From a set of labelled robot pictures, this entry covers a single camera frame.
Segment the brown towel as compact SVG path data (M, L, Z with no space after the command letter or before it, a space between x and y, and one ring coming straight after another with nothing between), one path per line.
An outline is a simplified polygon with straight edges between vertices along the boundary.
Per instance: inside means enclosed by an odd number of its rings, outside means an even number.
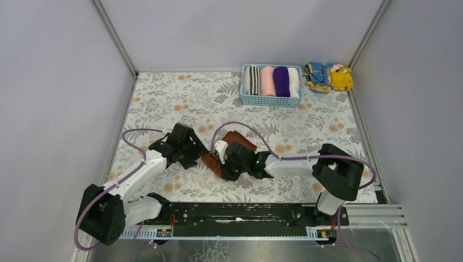
M219 178L235 181L250 170L256 159L257 147L237 131L228 132L218 140L220 149L201 156L203 163Z

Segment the purple towel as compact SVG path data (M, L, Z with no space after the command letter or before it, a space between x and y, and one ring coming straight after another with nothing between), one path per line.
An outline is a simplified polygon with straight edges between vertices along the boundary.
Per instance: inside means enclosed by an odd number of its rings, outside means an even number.
M277 97L290 97L290 80L287 67L277 67L272 73Z

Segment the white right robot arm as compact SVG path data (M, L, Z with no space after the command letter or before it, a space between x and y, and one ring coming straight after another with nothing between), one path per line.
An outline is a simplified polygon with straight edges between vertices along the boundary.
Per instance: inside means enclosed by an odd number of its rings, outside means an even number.
M274 156L270 151L254 152L244 145L218 141L213 152L224 180L235 181L247 173L256 179L280 176L308 176L323 187L315 213L334 215L346 201L354 201L360 189L364 164L332 144L323 144L314 155Z

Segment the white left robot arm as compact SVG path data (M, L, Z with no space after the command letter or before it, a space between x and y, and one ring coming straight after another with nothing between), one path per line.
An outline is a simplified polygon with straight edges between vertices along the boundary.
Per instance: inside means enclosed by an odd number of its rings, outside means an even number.
M85 189L73 235L80 250L87 249L79 242L81 231L96 239L97 244L109 246L126 227L157 218L163 208L160 200L146 196L133 201L133 195L172 164L180 163L187 170L208 153L194 129L182 123L176 123L172 131L153 142L146 151L129 142L128 133L128 130L123 132L122 140L142 154L141 161L120 177Z

